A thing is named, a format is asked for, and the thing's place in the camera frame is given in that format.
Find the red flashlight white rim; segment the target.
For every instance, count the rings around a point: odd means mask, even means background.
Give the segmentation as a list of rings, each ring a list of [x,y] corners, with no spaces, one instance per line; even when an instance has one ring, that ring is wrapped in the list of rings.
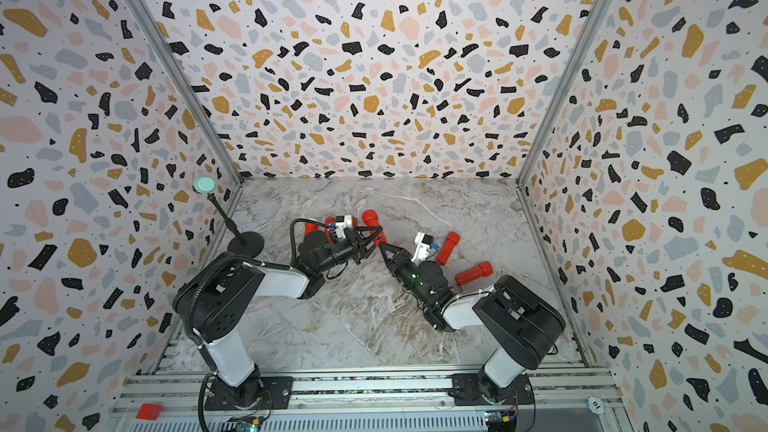
[[[308,234],[310,234],[310,233],[312,233],[312,232],[316,231],[317,229],[318,229],[318,226],[317,226],[317,225],[315,225],[314,223],[309,223],[309,222],[307,222],[307,223],[305,223],[305,232],[304,232],[304,235],[305,235],[305,236],[307,236]]]

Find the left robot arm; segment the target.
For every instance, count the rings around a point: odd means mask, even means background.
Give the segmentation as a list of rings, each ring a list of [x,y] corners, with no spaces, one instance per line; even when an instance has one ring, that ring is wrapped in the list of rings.
[[[184,334],[209,368],[202,391],[237,409],[246,410],[270,396],[258,366],[248,354],[239,324],[255,297],[307,300],[325,284],[325,273],[350,262],[361,263],[385,238],[383,227],[351,226],[336,232],[332,225],[296,219],[315,227],[302,242],[289,230],[291,260],[264,262],[225,251],[185,284],[173,299]]]

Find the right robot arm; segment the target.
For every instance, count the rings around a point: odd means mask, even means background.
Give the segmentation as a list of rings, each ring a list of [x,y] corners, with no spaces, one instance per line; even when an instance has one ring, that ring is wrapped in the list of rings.
[[[379,245],[391,275],[417,301],[438,332],[486,328],[497,343],[475,373],[455,374],[449,395],[458,405],[500,405],[518,396],[513,383],[537,369],[565,330],[565,320],[549,303],[516,278],[504,275],[477,292],[456,294],[435,261],[412,261],[406,249]]]

